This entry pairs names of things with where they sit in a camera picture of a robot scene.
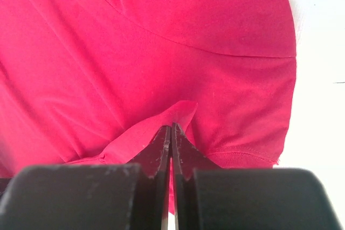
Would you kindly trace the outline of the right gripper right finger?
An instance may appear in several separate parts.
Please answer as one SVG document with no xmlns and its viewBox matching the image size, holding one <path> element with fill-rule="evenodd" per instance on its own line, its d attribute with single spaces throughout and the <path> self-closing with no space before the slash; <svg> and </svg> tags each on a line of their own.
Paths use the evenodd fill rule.
<svg viewBox="0 0 345 230">
<path fill-rule="evenodd" d="M 171 130 L 177 229 L 340 229 L 326 192 L 302 169 L 223 169 L 178 124 Z"/>
</svg>

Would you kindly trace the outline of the magenta t shirt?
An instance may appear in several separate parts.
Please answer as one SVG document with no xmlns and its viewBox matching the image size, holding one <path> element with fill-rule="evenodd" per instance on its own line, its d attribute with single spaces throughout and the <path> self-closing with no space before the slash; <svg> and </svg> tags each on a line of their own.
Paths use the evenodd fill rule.
<svg viewBox="0 0 345 230">
<path fill-rule="evenodd" d="M 288 0 L 1 0 L 1 176 L 125 163 L 172 123 L 271 168 L 295 80 Z"/>
</svg>

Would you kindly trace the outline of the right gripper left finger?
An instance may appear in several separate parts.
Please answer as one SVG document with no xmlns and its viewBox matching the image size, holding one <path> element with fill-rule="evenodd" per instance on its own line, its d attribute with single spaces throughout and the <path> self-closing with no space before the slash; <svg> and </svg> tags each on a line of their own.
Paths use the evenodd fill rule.
<svg viewBox="0 0 345 230">
<path fill-rule="evenodd" d="M 24 169 L 1 196 L 1 229 L 167 229 L 171 128 L 122 165 Z"/>
</svg>

